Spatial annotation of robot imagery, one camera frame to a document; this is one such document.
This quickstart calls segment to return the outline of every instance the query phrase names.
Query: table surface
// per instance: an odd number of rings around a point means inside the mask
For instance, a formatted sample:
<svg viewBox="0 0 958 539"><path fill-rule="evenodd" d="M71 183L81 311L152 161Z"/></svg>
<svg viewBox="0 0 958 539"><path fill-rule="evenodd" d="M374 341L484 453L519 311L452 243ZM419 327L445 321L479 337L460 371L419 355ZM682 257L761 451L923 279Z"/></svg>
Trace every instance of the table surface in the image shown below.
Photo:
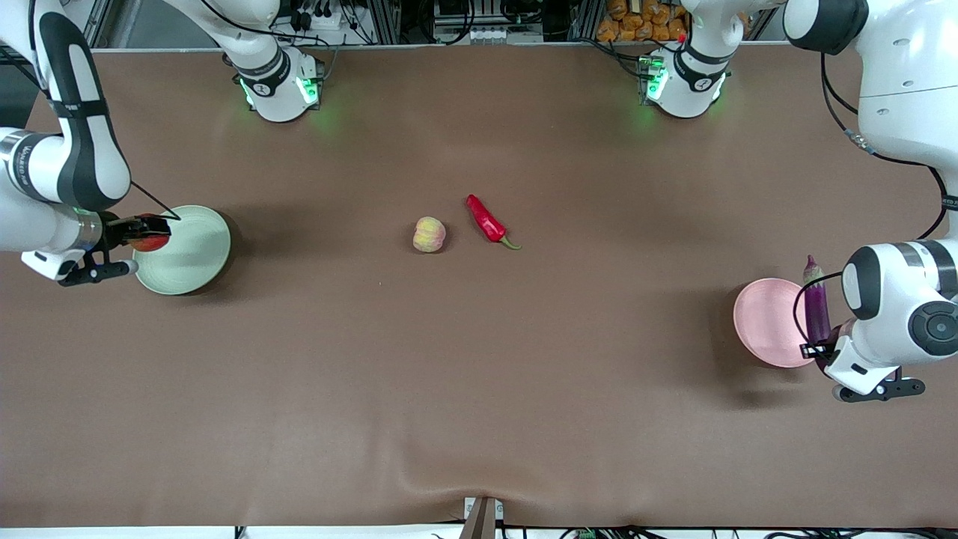
<svg viewBox="0 0 958 539"><path fill-rule="evenodd" d="M349 51L270 125L219 54L97 55L135 179L225 214L236 258L163 297L2 257L0 525L435 522L485 494L530 526L958 526L958 367L844 405L731 329L744 283L937 211L926 172L848 144L817 62L743 47L680 121L589 48ZM854 95L857 58L832 71ZM441 254L410 246L424 215Z"/></svg>

